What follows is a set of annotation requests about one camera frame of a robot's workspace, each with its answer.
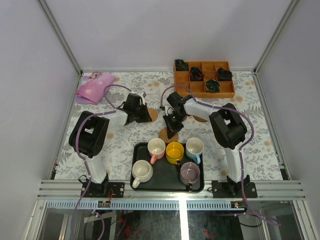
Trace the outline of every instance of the tray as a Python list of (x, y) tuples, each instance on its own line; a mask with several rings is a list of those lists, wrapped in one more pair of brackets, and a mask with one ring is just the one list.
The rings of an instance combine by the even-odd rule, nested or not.
[[(219, 68), (230, 71), (229, 63), (227, 61), (185, 61), (189, 64), (189, 70), (192, 67), (199, 68), (204, 73), (204, 81), (190, 81), (189, 71), (176, 71), (176, 64), (174, 63), (174, 85), (181, 85), (191, 89), (197, 98), (201, 99), (231, 99), (235, 96), (234, 82), (219, 81), (220, 92), (206, 92), (205, 82), (210, 79), (218, 80), (217, 71)], [(189, 91), (176, 87), (175, 91), (182, 97), (189, 95)]]
[[(187, 157), (186, 155), (186, 144), (182, 143), (184, 147), (184, 156), (181, 161), (181, 165), (187, 162), (194, 161)], [(204, 165), (202, 161), (202, 154), (200, 156), (201, 163), (198, 165), (200, 168), (200, 178), (192, 185), (192, 192), (201, 192), (205, 187), (205, 177), (204, 177)], [(138, 160), (146, 160), (150, 163), (151, 156), (148, 152), (148, 143), (140, 142), (134, 146), (133, 150), (133, 160), (132, 166)], [(186, 185), (184, 185), (180, 180), (180, 170), (179, 168), (167, 161), (166, 155), (161, 159), (155, 161), (152, 165), (153, 175), (152, 178), (147, 182), (141, 182), (137, 188), (132, 188), (137, 191), (157, 191), (157, 192), (188, 192)], [(134, 177), (131, 174), (130, 186), (134, 182)]]

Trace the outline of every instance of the brown coaster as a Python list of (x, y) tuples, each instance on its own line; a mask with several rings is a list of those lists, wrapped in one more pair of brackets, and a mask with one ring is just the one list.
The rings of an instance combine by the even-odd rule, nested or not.
[(150, 121), (149, 123), (153, 123), (155, 120), (158, 119), (158, 112), (157, 110), (155, 110), (154, 108), (148, 108), (148, 112), (149, 112), (149, 115), (152, 119), (152, 121)]
[(165, 127), (159, 132), (159, 138), (162, 139), (165, 143), (177, 142), (179, 139), (178, 134), (174, 135), (172, 138), (168, 139), (168, 131)]
[(205, 120), (205, 119), (203, 119), (203, 118), (201, 118), (201, 117), (198, 117), (198, 116), (193, 116), (193, 117), (194, 117), (195, 120), (197, 120), (197, 121), (200, 122), (200, 123), (206, 123), (206, 122), (208, 122), (207, 120)]

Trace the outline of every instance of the floral pattern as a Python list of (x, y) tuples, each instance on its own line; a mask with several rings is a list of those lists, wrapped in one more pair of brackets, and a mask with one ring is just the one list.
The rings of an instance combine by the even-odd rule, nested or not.
[[(162, 92), (174, 84), (173, 72), (113, 72), (117, 79), (115, 84), (124, 85), (136, 93), (146, 92), (145, 101), (148, 108), (154, 108), (158, 112), (158, 118), (152, 123), (132, 122), (126, 126), (118, 126), (108, 129), (102, 151), (95, 157), (103, 161), (106, 172), (111, 180), (129, 180), (134, 146), (139, 142), (148, 142), (157, 138), (160, 130), (165, 128), (162, 118), (163, 111), (159, 110)], [(203, 99), (204, 102), (219, 106), (229, 102), (245, 113), (253, 122), (255, 129), (254, 139), (244, 148), (245, 168), (253, 180), (282, 180), (277, 156), (271, 141), (268, 126), (261, 107), (255, 82), (249, 71), (233, 72), (235, 87), (234, 98)], [(169, 93), (164, 95), (164, 104)], [(115, 106), (120, 106), (125, 101), (128, 91), (120, 87), (111, 87), (107, 97)], [(101, 113), (110, 111), (111, 107), (103, 99), (98, 105), (75, 104), (72, 109), (72, 117), (67, 130), (61, 155), (58, 158), (56, 180), (75, 180), (86, 174), (83, 160), (81, 160), (73, 148), (69, 146), (69, 136), (75, 127), (80, 114), (83, 111)], [(205, 180), (225, 180), (228, 175), (228, 166), (224, 148), (220, 146), (213, 134), (209, 122), (199, 122), (193, 116), (189, 116), (183, 122), (184, 128), (179, 132), (179, 142), (185, 143), (189, 138), (196, 137), (204, 142), (203, 165)], [(251, 134), (250, 126), (246, 123), (248, 138)]]

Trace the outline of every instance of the light blue mug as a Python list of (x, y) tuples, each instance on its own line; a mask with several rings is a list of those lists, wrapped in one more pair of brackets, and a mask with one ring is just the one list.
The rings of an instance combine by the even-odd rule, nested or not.
[(196, 164), (200, 164), (200, 155), (204, 151), (204, 148), (204, 143), (199, 138), (192, 137), (186, 142), (185, 153)]

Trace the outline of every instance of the black tray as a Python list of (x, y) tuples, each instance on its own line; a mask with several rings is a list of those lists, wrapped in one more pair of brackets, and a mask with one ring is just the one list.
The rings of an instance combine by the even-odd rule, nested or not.
[[(181, 161), (181, 165), (187, 162), (194, 161), (187, 157), (186, 155), (186, 144), (182, 143), (184, 147), (184, 156)], [(192, 192), (198, 193), (201, 192), (205, 187), (205, 177), (204, 177), (204, 165), (202, 161), (202, 154), (200, 156), (201, 162), (198, 165), (200, 168), (200, 178), (199, 180), (192, 185)], [(151, 156), (148, 152), (148, 143), (147, 142), (139, 142), (134, 146), (133, 150), (133, 160), (132, 166), (138, 160), (146, 160), (150, 163)], [(155, 161), (152, 165), (153, 175), (152, 178), (147, 182), (141, 182), (137, 188), (133, 188), (137, 191), (157, 191), (157, 192), (188, 192), (187, 187), (180, 180), (180, 169), (170, 162), (167, 161), (166, 155), (164, 155), (161, 159)], [(132, 187), (132, 183), (135, 178), (131, 174), (130, 178), (130, 186)]]

